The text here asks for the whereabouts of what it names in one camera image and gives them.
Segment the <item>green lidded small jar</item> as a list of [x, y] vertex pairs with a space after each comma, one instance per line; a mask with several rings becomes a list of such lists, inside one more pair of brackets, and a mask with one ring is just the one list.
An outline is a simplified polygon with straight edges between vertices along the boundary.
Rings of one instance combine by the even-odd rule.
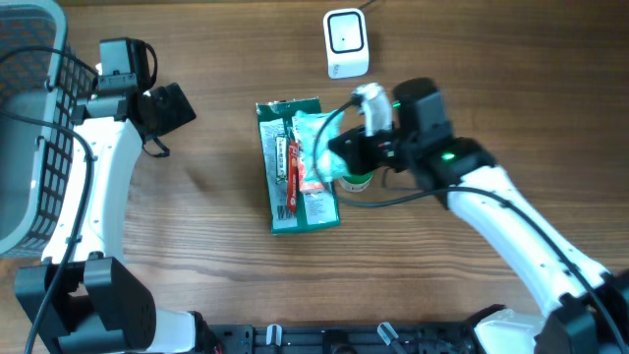
[[345, 191], [350, 193], [360, 193], [370, 185], [371, 180], [372, 173], [369, 172], [364, 175], [343, 176], [338, 180], [338, 182]]

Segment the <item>teal wet wipes pack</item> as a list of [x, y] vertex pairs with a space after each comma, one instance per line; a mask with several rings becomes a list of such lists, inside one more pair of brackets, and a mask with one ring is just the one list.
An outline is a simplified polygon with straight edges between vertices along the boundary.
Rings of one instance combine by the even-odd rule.
[[340, 135], [344, 113], [338, 113], [322, 128], [331, 115], [332, 112], [306, 113], [298, 110], [292, 117], [294, 137], [300, 146], [303, 180], [307, 183], [332, 182], [350, 175], [345, 160], [328, 147], [328, 143]]

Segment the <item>orange tissue pack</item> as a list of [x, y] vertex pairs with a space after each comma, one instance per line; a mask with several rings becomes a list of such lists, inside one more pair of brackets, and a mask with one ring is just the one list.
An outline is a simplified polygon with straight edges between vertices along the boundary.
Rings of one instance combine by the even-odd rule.
[[315, 194], [320, 193], [324, 190], [324, 186], [320, 182], [307, 182], [306, 181], [306, 172], [302, 166], [298, 168], [299, 173], [299, 191], [303, 194]]

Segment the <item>red Nescafe coffee stick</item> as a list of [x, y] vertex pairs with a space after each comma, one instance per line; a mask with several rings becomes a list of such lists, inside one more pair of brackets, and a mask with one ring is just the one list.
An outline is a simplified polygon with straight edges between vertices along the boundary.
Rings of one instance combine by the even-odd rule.
[[290, 140], [288, 145], [288, 187], [287, 187], [287, 208], [292, 212], [297, 212], [297, 195], [299, 187], [299, 146]]

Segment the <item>green glove package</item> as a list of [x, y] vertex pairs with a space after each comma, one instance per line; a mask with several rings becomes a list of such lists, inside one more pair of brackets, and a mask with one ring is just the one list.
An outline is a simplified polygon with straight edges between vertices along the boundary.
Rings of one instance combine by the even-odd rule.
[[311, 232], [340, 224], [338, 203], [325, 192], [297, 193], [296, 211], [288, 208], [287, 181], [277, 177], [277, 138], [293, 138], [293, 116], [296, 112], [319, 113], [317, 98], [257, 103], [257, 127], [260, 138], [269, 209], [270, 230], [274, 235]]

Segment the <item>green white candy bar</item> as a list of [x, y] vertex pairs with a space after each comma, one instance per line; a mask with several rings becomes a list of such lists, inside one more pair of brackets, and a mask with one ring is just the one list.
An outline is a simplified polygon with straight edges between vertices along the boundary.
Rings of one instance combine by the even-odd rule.
[[276, 156], [276, 183], [281, 184], [287, 181], [287, 147], [288, 138], [285, 135], [275, 137], [275, 156]]

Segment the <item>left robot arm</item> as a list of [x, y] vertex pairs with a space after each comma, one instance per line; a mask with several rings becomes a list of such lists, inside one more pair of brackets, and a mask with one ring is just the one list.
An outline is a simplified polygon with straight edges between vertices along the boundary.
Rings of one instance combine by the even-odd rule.
[[199, 313], [158, 309], [123, 261], [136, 162], [147, 142], [191, 122], [195, 111], [177, 84], [157, 84], [148, 43], [104, 39], [100, 57], [64, 129], [75, 147], [58, 223], [40, 265], [17, 273], [28, 344], [41, 341], [51, 353], [219, 353], [222, 343]]

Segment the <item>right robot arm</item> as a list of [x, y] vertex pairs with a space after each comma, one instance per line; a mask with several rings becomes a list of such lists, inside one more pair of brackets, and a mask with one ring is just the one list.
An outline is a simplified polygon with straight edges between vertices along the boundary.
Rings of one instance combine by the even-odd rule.
[[565, 239], [517, 190], [482, 145], [454, 134], [434, 81], [417, 78], [386, 93], [357, 87], [350, 104], [362, 126], [328, 143], [348, 170], [379, 167], [414, 177], [417, 197], [436, 197], [474, 228], [514, 270], [539, 307], [535, 316], [496, 306], [476, 316], [483, 353], [624, 353], [628, 276], [614, 274]]

